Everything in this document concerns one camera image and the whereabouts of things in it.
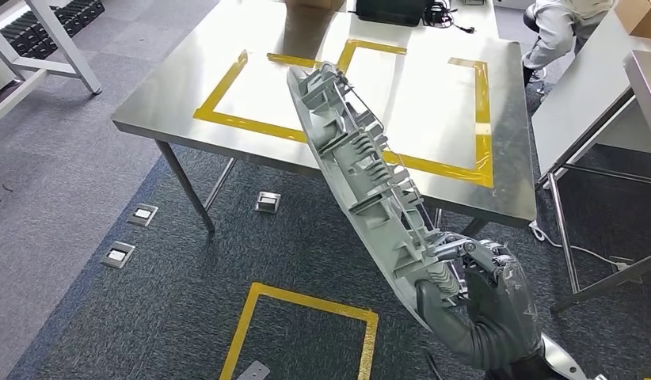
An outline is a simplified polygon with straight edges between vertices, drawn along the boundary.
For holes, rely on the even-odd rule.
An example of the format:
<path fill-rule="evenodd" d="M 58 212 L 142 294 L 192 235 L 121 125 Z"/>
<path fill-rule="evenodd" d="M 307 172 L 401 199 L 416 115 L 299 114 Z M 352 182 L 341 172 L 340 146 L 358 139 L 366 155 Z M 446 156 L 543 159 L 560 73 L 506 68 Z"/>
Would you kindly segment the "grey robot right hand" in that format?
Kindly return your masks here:
<path fill-rule="evenodd" d="M 466 324 L 448 311 L 443 293 L 428 279 L 415 282 L 417 313 L 452 352 L 478 368 L 534 354 L 542 344 L 538 313 L 520 262 L 504 246 L 472 238 L 459 256 L 468 287 Z"/>

